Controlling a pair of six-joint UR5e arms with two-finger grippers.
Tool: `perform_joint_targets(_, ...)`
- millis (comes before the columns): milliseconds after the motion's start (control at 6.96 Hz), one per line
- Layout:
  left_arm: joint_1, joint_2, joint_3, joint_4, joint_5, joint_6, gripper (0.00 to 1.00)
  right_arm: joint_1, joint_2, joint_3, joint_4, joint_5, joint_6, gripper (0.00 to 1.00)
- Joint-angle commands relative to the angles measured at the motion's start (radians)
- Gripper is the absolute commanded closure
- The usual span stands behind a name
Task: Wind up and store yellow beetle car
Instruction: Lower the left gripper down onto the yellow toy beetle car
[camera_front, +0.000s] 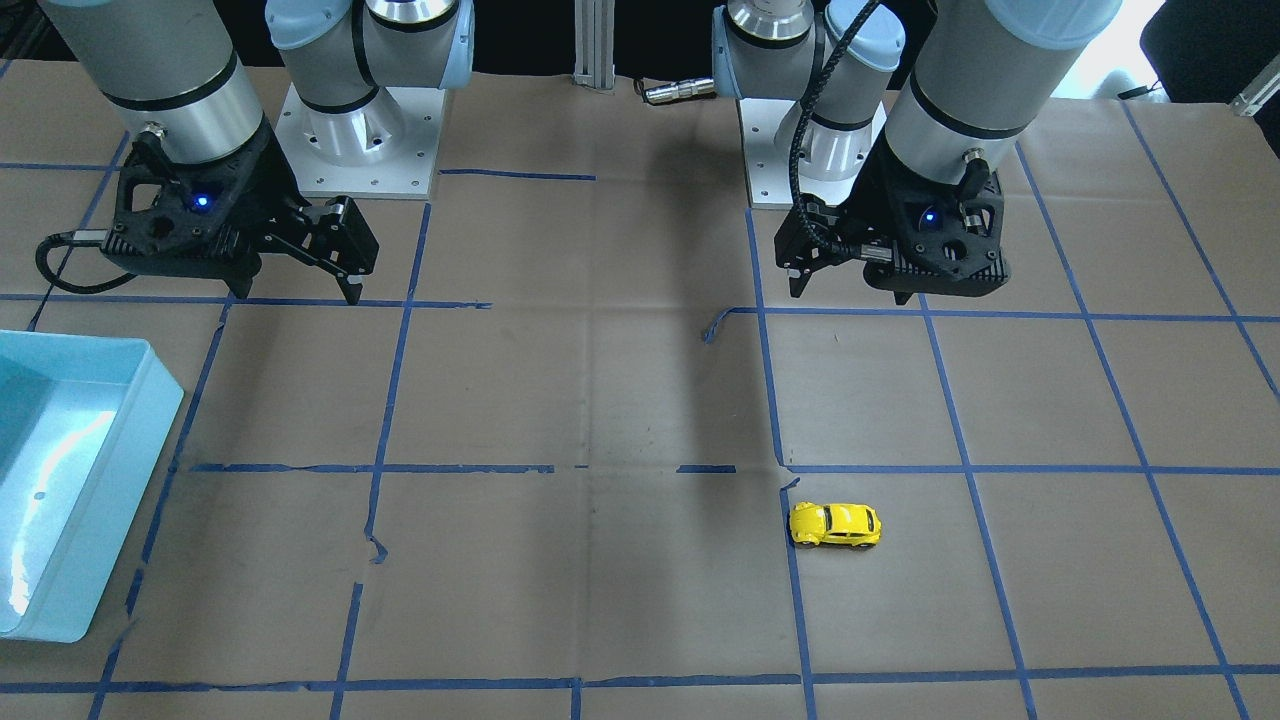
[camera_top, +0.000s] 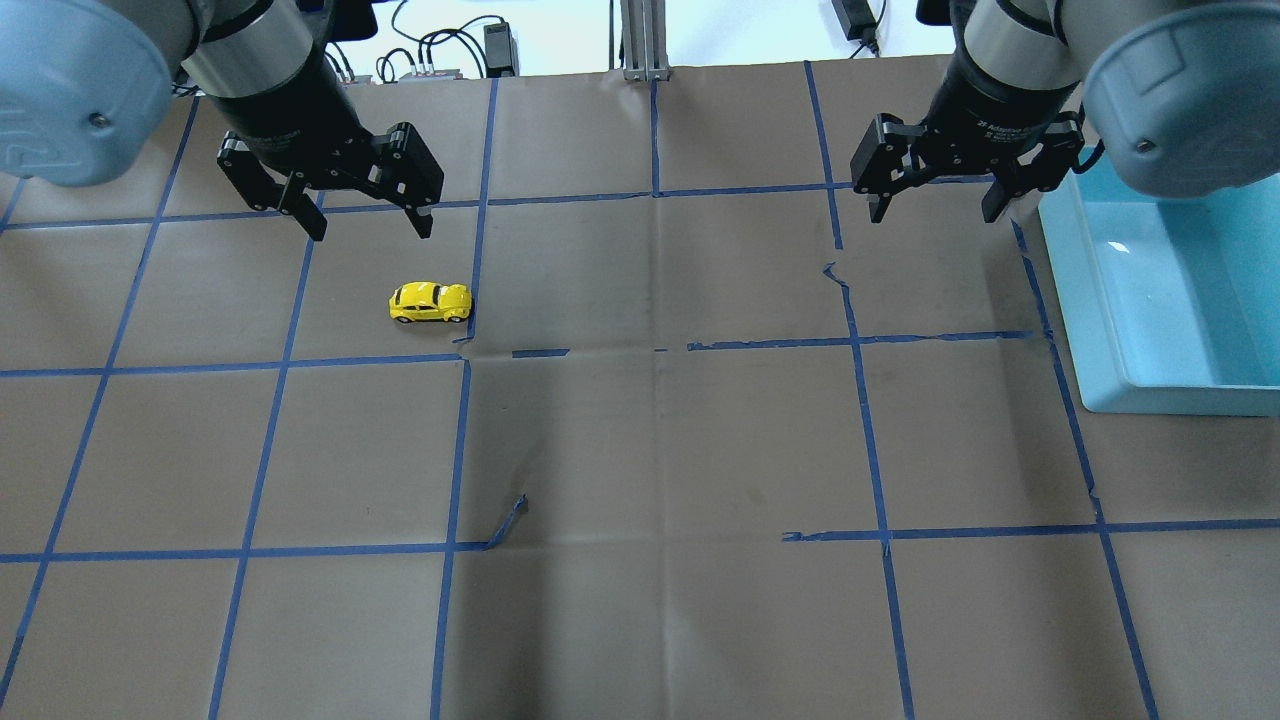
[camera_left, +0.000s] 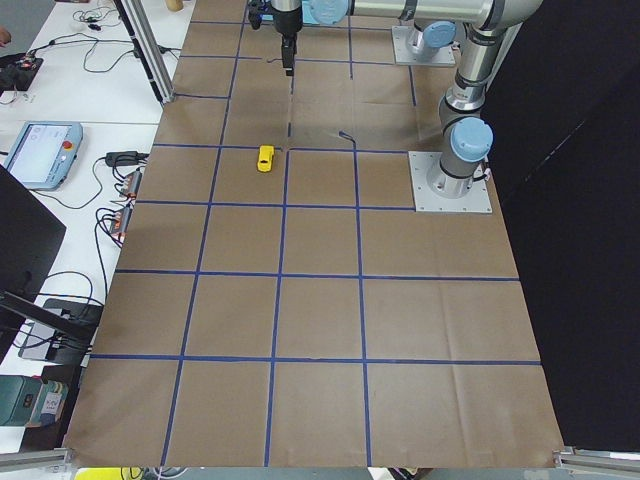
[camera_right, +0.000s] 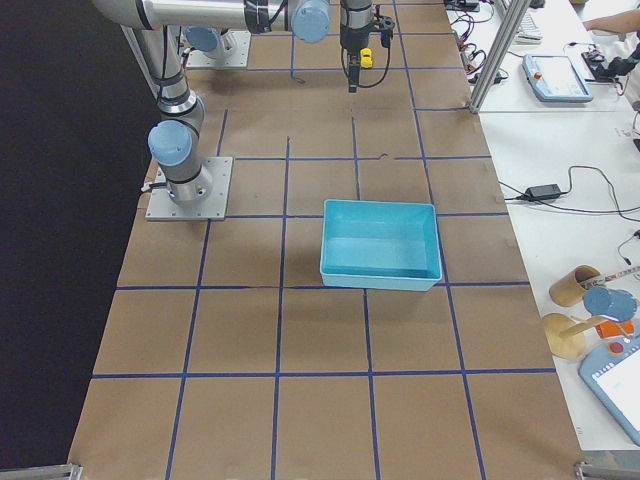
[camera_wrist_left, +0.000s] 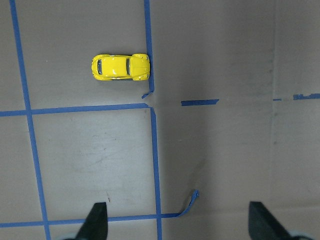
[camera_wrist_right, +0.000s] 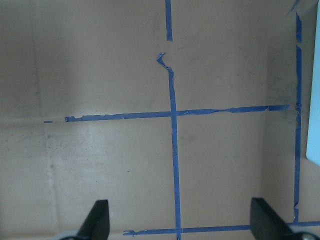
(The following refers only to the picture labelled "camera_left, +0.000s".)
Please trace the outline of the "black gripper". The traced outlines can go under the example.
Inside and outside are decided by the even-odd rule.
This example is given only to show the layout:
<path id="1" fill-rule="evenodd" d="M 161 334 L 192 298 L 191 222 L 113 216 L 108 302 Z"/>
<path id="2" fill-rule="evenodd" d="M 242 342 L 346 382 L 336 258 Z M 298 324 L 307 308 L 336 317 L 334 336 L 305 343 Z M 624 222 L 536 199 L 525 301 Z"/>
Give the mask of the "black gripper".
<path id="1" fill-rule="evenodd" d="M 296 34 L 301 30 L 301 0 L 272 0 L 273 22 L 282 36 L 281 60 L 286 76 L 295 72 Z"/>

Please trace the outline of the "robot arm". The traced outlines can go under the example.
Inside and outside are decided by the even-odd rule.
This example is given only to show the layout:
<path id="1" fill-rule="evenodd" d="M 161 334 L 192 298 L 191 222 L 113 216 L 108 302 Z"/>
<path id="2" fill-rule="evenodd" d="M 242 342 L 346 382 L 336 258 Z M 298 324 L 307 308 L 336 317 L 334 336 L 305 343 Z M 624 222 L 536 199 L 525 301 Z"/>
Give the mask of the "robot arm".
<path id="1" fill-rule="evenodd" d="M 480 111 L 505 34 L 541 5 L 540 1 L 312 1 L 310 9 L 316 21 L 329 25 L 346 16 L 371 16 L 458 21 L 465 26 L 455 81 L 439 104 L 443 151 L 427 173 L 434 193 L 456 199 L 478 180 L 474 172 L 492 147 L 493 132 L 480 119 Z"/>
<path id="2" fill-rule="evenodd" d="M 456 31 L 452 21 L 418 19 L 414 21 L 407 46 L 416 55 L 434 55 L 452 44 Z"/>

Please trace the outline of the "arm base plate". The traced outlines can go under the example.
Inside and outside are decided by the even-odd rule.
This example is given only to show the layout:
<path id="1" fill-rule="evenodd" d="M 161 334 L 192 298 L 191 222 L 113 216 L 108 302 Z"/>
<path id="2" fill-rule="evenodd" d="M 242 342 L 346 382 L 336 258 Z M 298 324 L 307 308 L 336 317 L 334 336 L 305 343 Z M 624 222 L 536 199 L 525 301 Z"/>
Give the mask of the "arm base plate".
<path id="1" fill-rule="evenodd" d="M 478 166 L 469 178 L 453 178 L 442 170 L 441 156 L 441 152 L 408 152 L 415 211 L 491 214 L 493 209 L 482 168 Z"/>
<path id="2" fill-rule="evenodd" d="M 391 35 L 397 65 L 456 65 L 452 51 L 456 36 L 456 25 L 453 22 L 437 21 L 422 29 L 415 26 L 394 26 Z"/>

